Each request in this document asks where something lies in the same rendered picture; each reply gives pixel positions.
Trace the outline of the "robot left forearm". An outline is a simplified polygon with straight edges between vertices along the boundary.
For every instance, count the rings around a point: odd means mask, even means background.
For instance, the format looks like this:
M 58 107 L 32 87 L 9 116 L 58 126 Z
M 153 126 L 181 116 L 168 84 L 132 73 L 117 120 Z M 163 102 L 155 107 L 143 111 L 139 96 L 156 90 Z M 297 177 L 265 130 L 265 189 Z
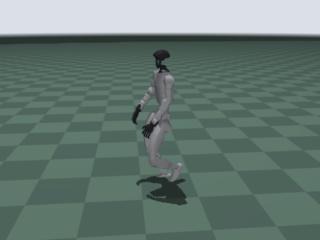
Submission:
M 152 119 L 152 123 L 155 125 L 157 122 L 161 121 L 165 112 L 167 112 L 167 108 L 168 108 L 168 105 L 169 105 L 169 101 L 168 99 L 163 99 L 162 100 L 162 103 L 161 103 L 161 106 L 159 107 L 159 110 L 157 112 L 157 114 L 155 115 L 155 117 Z

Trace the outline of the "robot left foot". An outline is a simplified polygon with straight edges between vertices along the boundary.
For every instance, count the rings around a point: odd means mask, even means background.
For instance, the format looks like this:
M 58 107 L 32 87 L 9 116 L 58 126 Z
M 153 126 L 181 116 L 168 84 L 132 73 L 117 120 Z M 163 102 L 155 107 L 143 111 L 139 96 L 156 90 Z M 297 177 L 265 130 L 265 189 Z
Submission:
M 179 176 L 181 170 L 184 168 L 184 165 L 182 163 L 178 163 L 177 166 L 179 166 L 179 168 L 175 168 L 172 170 L 171 176 L 169 177 L 169 181 L 173 182 L 176 180 L 176 178 Z M 176 170 L 177 169 L 177 170 Z

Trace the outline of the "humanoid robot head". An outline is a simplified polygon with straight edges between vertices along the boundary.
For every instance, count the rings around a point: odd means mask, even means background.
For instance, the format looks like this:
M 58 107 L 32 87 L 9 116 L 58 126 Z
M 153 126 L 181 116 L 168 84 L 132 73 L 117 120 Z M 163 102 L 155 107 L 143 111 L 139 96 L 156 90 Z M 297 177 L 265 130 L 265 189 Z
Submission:
M 164 61 L 166 58 L 170 57 L 170 54 L 166 51 L 166 50 L 158 50 L 156 51 L 153 56 L 155 57 L 155 64 L 157 68 L 160 68 L 160 70 L 158 71 L 158 73 L 163 73 L 165 70 L 165 72 L 170 72 L 166 65 L 161 65 L 161 62 Z M 158 63 L 159 60 L 159 63 Z

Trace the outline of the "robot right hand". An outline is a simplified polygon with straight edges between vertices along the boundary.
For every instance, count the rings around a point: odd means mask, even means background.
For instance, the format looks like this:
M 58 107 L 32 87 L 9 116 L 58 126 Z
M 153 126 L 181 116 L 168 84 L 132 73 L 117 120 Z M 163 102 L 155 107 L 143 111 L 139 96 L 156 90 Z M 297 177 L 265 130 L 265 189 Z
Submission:
M 137 117 L 139 115 L 139 112 L 142 111 L 142 110 L 140 110 L 140 108 L 141 108 L 141 104 L 138 104 L 137 107 L 135 108 L 136 110 L 134 111 L 133 116 L 132 116 L 132 121 L 136 125 L 137 125 L 136 120 L 137 120 Z

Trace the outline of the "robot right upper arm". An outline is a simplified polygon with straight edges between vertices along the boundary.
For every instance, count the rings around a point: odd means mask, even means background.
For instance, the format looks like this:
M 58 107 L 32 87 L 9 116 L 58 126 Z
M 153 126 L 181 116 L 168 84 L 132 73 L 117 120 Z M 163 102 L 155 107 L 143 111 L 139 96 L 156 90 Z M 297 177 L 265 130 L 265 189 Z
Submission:
M 151 81 L 151 87 L 148 89 L 147 93 L 149 93 L 150 95 L 154 96 L 156 94 L 155 92 L 155 86 L 154 86 L 154 75 L 155 75 L 155 72 L 157 70 L 153 71 L 153 74 L 152 74 L 152 81 Z

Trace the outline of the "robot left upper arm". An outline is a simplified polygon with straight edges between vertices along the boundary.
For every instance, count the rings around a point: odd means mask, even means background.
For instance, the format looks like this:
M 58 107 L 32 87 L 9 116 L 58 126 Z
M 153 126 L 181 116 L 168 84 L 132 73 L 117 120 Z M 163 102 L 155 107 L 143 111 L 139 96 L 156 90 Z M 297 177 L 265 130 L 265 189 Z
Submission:
M 167 99 L 169 101 L 169 104 L 168 104 L 169 106 L 172 102 L 172 89 L 174 84 L 174 78 L 171 75 L 166 74 L 164 75 L 163 83 L 164 83 L 164 94 L 166 96 L 166 98 L 164 99 Z

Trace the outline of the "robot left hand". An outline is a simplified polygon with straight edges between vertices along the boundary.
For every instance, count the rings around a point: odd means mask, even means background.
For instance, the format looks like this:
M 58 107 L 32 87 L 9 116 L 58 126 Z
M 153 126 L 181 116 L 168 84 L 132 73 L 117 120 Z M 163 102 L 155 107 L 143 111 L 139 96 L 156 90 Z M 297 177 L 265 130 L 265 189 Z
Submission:
M 145 128 L 145 129 L 142 131 L 143 136 L 149 139 L 150 134 L 153 132 L 154 127 L 156 127 L 158 123 L 159 123 L 159 122 L 157 122 L 157 123 L 154 125 L 154 124 L 152 123 L 152 120 L 151 120 L 150 124 L 147 124 L 147 125 L 143 126 L 142 129 Z M 148 135 L 148 137 L 147 137 L 147 135 Z

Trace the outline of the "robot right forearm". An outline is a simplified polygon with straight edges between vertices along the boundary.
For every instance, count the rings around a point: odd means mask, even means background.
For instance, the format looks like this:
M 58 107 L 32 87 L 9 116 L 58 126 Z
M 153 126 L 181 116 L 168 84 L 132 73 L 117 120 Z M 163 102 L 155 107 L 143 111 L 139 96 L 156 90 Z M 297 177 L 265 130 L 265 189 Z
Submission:
M 142 110 L 146 104 L 148 103 L 148 101 L 151 99 L 152 97 L 149 95 L 148 91 L 146 92 L 145 96 L 143 97 L 143 99 L 140 101 L 139 104 L 141 104 L 140 110 Z M 138 106 L 138 104 L 137 104 Z M 136 107 L 137 107 L 136 106 Z

